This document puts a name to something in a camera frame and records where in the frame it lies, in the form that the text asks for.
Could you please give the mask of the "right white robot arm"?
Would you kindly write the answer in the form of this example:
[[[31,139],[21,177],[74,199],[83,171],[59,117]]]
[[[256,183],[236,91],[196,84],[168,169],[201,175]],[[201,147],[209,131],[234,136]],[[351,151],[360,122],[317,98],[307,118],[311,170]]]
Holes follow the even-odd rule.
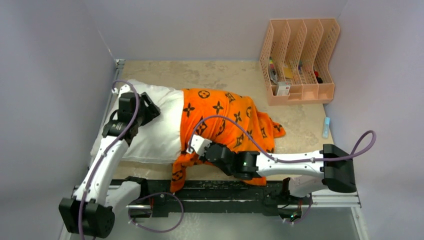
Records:
[[[199,152],[199,158],[243,181],[293,175],[280,191],[282,200],[288,204],[320,190],[342,194],[357,191],[353,157],[334,144],[324,144],[321,150],[306,153],[265,154],[234,152],[223,144],[211,143]]]

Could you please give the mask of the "white pillow insert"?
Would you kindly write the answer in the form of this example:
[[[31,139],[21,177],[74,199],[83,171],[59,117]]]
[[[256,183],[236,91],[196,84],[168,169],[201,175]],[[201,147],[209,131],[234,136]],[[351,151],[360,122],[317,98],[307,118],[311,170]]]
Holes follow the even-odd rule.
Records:
[[[122,160],[144,164],[172,164],[182,151],[180,125],[184,106],[183,91],[146,84],[135,79],[128,82],[138,94],[147,93],[160,109],[160,115],[139,127]]]

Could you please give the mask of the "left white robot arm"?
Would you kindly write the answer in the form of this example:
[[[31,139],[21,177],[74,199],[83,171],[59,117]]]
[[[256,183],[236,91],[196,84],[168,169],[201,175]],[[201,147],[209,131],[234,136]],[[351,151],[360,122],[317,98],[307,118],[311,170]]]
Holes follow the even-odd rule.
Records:
[[[112,112],[102,130],[102,139],[94,161],[70,198],[63,198],[58,206],[64,226],[69,233],[81,237],[106,238],[110,235],[118,214],[126,203],[146,203],[149,191],[145,181],[125,180],[108,193],[119,161],[127,152],[139,127],[151,122],[161,111],[146,92],[122,93],[118,108]]]

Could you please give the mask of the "orange patterned pillowcase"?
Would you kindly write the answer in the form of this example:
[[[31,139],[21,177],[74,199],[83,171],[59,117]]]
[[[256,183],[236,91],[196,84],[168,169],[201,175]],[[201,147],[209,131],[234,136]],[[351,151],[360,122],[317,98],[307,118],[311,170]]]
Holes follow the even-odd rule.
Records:
[[[172,165],[172,193],[183,188],[188,167],[203,164],[197,154],[186,152],[192,133],[234,152],[262,148],[268,153],[274,152],[275,139],[286,134],[283,126],[259,111],[249,96],[207,88],[185,88],[182,92],[181,153]]]

